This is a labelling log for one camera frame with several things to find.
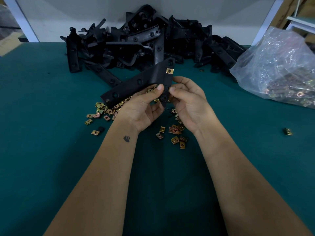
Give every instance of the person's right hand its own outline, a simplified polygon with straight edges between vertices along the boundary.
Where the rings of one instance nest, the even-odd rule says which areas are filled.
[[[205,124],[217,119],[204,91],[196,83],[182,76],[175,76],[173,81],[177,84],[169,88],[170,101],[189,131],[196,134]]]

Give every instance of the green table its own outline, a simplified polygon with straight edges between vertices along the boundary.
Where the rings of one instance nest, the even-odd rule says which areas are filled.
[[[64,43],[25,43],[0,59],[0,235],[42,235],[96,154],[110,122],[96,119],[109,90],[91,71],[70,74]],[[193,79],[240,149],[315,233],[315,110],[261,99],[231,79],[192,67]],[[137,71],[111,70],[122,80]],[[193,135],[185,150],[160,126],[167,111],[138,140],[124,235],[226,235],[210,174]],[[292,129],[285,136],[283,127]]]

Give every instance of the hand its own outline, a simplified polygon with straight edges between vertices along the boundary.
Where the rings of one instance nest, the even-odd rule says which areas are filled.
[[[191,79],[175,76],[178,83],[169,88],[170,101],[174,103],[179,118],[194,135],[204,127],[204,124],[216,118],[207,102],[204,91]]]
[[[164,111],[164,107],[160,101],[150,105],[154,99],[160,97],[163,93],[164,85],[160,84],[156,89],[147,93],[150,87],[151,86],[135,93],[121,108],[115,121],[119,119],[129,121],[129,123],[136,128],[138,133],[150,126]]]

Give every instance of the clear plastic bag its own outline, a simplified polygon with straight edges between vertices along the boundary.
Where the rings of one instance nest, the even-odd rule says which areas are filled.
[[[315,55],[294,31],[269,27],[230,73],[240,87],[262,98],[315,108]]]

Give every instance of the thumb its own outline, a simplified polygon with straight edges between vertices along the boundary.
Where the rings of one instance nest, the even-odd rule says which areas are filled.
[[[144,103],[151,103],[154,99],[161,96],[161,94],[164,91],[164,85],[159,84],[155,89],[153,89],[151,92],[148,92],[146,94],[140,95],[139,99],[143,101]]]
[[[184,100],[186,103],[191,103],[194,99],[194,94],[190,93],[186,90],[170,87],[169,92],[171,95],[173,95],[175,98],[178,98],[180,100]]]

